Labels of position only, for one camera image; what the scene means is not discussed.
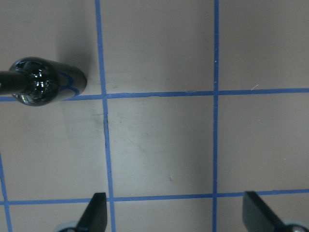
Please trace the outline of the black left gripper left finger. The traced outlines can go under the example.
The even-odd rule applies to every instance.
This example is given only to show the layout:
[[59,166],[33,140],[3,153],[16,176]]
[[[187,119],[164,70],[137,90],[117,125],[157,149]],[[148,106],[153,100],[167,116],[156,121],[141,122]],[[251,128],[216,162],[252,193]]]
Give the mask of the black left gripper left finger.
[[106,193],[95,193],[76,225],[78,232],[105,232],[107,228]]

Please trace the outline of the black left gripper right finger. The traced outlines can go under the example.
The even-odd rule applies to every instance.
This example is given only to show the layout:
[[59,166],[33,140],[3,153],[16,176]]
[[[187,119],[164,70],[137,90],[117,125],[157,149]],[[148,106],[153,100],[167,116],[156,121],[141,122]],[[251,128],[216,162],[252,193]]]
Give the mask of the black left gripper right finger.
[[242,220],[248,232],[281,232],[286,227],[255,191],[244,192]]

